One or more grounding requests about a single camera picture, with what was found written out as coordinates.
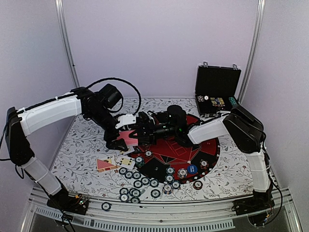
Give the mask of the red playing card deck box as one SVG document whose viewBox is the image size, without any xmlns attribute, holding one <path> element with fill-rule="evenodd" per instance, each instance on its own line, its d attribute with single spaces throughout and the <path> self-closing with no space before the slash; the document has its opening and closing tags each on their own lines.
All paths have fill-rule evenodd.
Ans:
<svg viewBox="0 0 309 232">
<path fill-rule="evenodd" d="M 117 168 L 118 166 L 115 163 L 114 156 L 97 159 L 97 171 L 98 172 L 109 171 L 109 170 L 113 170 Z"/>
</svg>

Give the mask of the green chip table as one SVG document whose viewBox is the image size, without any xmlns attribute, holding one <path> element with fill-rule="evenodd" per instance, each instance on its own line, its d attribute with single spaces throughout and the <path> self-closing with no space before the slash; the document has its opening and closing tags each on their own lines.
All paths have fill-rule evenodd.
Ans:
<svg viewBox="0 0 309 232">
<path fill-rule="evenodd" d="M 125 177 L 128 178 L 128 179 L 131 179 L 131 178 L 133 177 L 133 172 L 127 171 L 127 172 L 125 173 Z"/>
<path fill-rule="evenodd" d="M 133 173 L 133 178 L 134 178 L 134 179 L 140 179 L 140 178 L 141 178 L 141 173 L 139 173 L 139 172 L 134 172 L 134 173 Z"/>
</svg>

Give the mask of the green chip mat seat four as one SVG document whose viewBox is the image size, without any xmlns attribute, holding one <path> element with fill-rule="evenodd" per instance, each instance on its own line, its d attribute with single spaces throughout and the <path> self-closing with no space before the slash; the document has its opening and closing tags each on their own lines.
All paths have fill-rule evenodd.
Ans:
<svg viewBox="0 0 309 232">
<path fill-rule="evenodd" d="M 168 167 L 168 168 L 166 169 L 166 173 L 167 173 L 167 174 L 174 174 L 174 172 L 175 172 L 175 169 L 172 168 L 172 167 Z"/>
</svg>

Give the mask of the blue chip stack seat four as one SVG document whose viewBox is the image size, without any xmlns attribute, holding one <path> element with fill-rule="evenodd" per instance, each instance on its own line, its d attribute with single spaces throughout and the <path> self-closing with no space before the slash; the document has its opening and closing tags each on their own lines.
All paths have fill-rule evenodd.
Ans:
<svg viewBox="0 0 309 232">
<path fill-rule="evenodd" d="M 179 179 L 185 179 L 187 178 L 188 176 L 188 170 L 185 169 L 185 168 L 180 168 L 178 171 L 177 171 L 177 177 Z"/>
</svg>

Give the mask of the green chip mat edge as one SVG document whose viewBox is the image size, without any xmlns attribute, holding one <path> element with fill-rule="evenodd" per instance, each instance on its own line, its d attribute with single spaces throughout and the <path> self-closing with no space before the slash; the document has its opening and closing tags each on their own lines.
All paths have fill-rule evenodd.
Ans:
<svg viewBox="0 0 309 232">
<path fill-rule="evenodd" d="M 150 183 L 150 179 L 147 177 L 143 177 L 140 181 L 143 185 L 148 185 Z"/>
<path fill-rule="evenodd" d="M 173 182 L 174 181 L 174 176 L 172 174 L 166 175 L 165 176 L 165 181 L 169 182 L 169 183 Z"/>
</svg>

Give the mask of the green chip stack seat six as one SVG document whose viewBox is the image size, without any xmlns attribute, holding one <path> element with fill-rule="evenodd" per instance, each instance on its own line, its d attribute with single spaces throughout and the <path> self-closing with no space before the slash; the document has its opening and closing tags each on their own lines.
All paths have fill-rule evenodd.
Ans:
<svg viewBox="0 0 309 232">
<path fill-rule="evenodd" d="M 135 165 L 140 168 L 144 165 L 144 158 L 141 156 L 138 156 L 135 158 Z"/>
</svg>

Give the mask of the blue small blind button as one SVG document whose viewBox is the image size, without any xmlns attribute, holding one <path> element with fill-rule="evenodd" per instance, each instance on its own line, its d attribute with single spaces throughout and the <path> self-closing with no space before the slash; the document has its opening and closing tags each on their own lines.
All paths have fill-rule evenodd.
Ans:
<svg viewBox="0 0 309 232">
<path fill-rule="evenodd" d="M 196 174 L 198 172 L 198 169 L 195 165 L 193 164 L 190 164 L 188 167 L 187 167 L 187 171 L 189 174 Z"/>
</svg>

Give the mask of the three of spades card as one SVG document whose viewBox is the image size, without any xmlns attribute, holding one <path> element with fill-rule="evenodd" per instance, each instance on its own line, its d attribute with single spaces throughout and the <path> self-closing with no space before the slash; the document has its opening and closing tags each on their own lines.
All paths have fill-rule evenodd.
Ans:
<svg viewBox="0 0 309 232">
<path fill-rule="evenodd" d="M 128 146 L 128 150 L 127 151 L 119 151 L 119 150 L 117 150 L 116 151 L 116 155 L 118 157 L 120 157 L 120 156 L 123 156 L 123 155 L 127 155 L 129 153 L 132 153 L 132 152 L 134 152 L 134 148 L 133 148 L 132 145 L 130 145 L 130 146 Z"/>
</svg>

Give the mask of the brown 100 poker chip stack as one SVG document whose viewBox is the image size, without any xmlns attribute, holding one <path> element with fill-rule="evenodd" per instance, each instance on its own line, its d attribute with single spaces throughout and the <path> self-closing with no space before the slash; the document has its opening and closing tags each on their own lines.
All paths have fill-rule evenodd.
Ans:
<svg viewBox="0 0 309 232">
<path fill-rule="evenodd" d="M 195 181 L 194 183 L 193 183 L 193 188 L 195 189 L 195 190 L 201 190 L 202 189 L 202 187 L 203 187 L 203 184 L 202 184 L 202 182 L 201 181 Z"/>
</svg>

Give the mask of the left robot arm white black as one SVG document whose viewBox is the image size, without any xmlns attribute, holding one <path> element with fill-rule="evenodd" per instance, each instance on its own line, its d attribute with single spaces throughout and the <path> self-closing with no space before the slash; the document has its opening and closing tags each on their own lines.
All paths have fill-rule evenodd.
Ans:
<svg viewBox="0 0 309 232">
<path fill-rule="evenodd" d="M 118 122 L 112 115 L 112 108 L 123 101 L 120 91 L 107 84 L 97 92 L 79 87 L 33 106 L 10 108 L 4 136 L 11 162 L 22 168 L 60 209 L 69 209 L 72 200 L 68 191 L 46 166 L 47 155 L 53 154 L 56 143 L 60 142 L 56 130 L 48 132 L 48 129 L 64 126 L 70 119 L 82 115 L 103 129 L 108 149 L 126 151 L 125 141 L 118 140 Z"/>
</svg>

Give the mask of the green chip cluster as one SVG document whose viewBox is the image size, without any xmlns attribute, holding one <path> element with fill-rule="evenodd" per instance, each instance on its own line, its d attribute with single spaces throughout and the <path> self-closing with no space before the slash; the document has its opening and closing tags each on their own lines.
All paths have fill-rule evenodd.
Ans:
<svg viewBox="0 0 309 232">
<path fill-rule="evenodd" d="M 130 191 L 129 191 L 130 195 L 133 196 L 133 197 L 140 197 L 140 190 L 139 189 L 136 189 L 136 188 L 132 188 Z"/>
<path fill-rule="evenodd" d="M 132 198 L 130 199 L 130 202 L 131 202 L 131 203 L 140 203 L 140 199 L 139 199 L 138 197 L 132 197 Z"/>
</svg>

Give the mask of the four of clubs card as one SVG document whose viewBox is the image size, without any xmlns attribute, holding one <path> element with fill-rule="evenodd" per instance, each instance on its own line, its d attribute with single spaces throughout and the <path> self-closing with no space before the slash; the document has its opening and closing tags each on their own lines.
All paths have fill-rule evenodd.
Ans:
<svg viewBox="0 0 309 232">
<path fill-rule="evenodd" d="M 116 164 L 118 166 L 132 170 L 135 166 L 135 159 L 129 156 L 121 156 L 117 158 Z"/>
</svg>

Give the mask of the red backed card deck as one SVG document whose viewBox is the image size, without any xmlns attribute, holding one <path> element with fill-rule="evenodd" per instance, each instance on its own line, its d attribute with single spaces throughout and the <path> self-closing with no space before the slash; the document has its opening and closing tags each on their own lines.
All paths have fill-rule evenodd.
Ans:
<svg viewBox="0 0 309 232">
<path fill-rule="evenodd" d="M 125 141 L 125 144 L 127 146 L 131 145 L 131 146 L 137 146 L 138 145 L 138 139 L 135 139 L 135 138 L 130 138 L 129 137 L 129 134 L 131 133 L 132 131 L 129 130 L 129 131 L 121 131 L 119 132 L 119 136 L 117 137 L 118 140 L 120 139 L 124 139 Z"/>
</svg>

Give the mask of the green chip front cluster top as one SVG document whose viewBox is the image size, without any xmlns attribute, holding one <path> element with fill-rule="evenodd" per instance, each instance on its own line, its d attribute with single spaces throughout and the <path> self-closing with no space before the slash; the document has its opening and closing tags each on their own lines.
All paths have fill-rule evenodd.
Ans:
<svg viewBox="0 0 309 232">
<path fill-rule="evenodd" d="M 130 191 L 129 191 L 130 195 L 133 196 L 133 197 L 140 197 L 140 190 L 139 189 L 136 189 L 136 188 L 132 188 Z"/>
</svg>

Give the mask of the brown chip stack seat three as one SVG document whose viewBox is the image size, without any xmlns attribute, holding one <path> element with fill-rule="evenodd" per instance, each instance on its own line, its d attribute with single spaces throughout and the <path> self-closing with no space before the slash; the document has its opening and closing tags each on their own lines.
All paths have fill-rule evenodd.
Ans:
<svg viewBox="0 0 309 232">
<path fill-rule="evenodd" d="M 206 160 L 201 160 L 200 161 L 200 168 L 202 169 L 202 170 L 206 170 L 206 169 L 208 169 L 208 167 L 209 167 L 209 164 L 208 164 L 208 162 L 206 161 Z"/>
</svg>

